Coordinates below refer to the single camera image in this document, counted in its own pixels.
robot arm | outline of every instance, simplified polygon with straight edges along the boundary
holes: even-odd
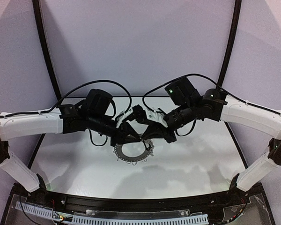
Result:
[[[117,122],[105,113],[112,96],[92,89],[77,105],[59,105],[49,113],[21,114],[8,117],[0,113],[0,168],[6,171],[29,192],[45,190],[44,181],[8,149],[8,140],[27,135],[46,133],[67,134],[91,129],[111,137],[111,146],[139,142],[140,137],[129,123]]]
[[[248,191],[275,168],[281,166],[281,111],[280,115],[242,103],[231,96],[226,96],[221,120],[243,124],[272,137],[266,152],[245,171],[237,174],[230,189]]]
[[[179,107],[164,116],[166,126],[158,121],[150,125],[142,135],[143,139],[164,138],[168,143],[174,142],[174,131],[193,120],[239,123],[270,135],[272,140],[265,154],[233,178],[230,189],[246,192],[274,168],[281,166],[281,111],[243,103],[216,89],[200,96],[186,77],[169,84],[165,90]]]

white table surface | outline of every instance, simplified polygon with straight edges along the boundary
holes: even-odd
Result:
[[[68,98],[65,104],[79,98]],[[115,97],[117,112],[126,109],[128,98]],[[168,97],[148,97],[146,103],[161,107],[166,113],[176,108]],[[132,105],[142,105],[140,97]],[[107,114],[112,114],[112,107]],[[146,125],[131,122],[143,133]],[[179,129],[189,131],[191,123]],[[93,132],[95,143],[105,137]],[[210,194],[229,189],[235,174],[244,164],[224,122],[197,121],[194,131],[186,137],[177,137],[171,144],[153,139],[154,156],[137,165],[127,164],[113,153],[110,138],[103,147],[93,146],[89,133],[46,134],[32,165],[48,190],[87,197],[114,199],[158,199]],[[142,143],[124,145],[128,154],[143,150]]]

white wall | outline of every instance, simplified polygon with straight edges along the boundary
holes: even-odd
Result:
[[[243,0],[225,88],[237,96],[281,109],[281,1]],[[269,136],[233,125],[247,162],[256,160]],[[262,180],[275,221],[281,225],[281,168]]]
[[[0,1],[0,110],[38,110],[56,101],[46,70],[31,0]],[[28,163],[39,136],[17,138],[10,149]],[[0,170],[0,221],[14,180]]]
[[[216,80],[233,7],[232,0],[42,1],[62,93],[100,78],[120,82],[133,95],[188,73]],[[200,91],[213,86],[200,78],[192,81]]]

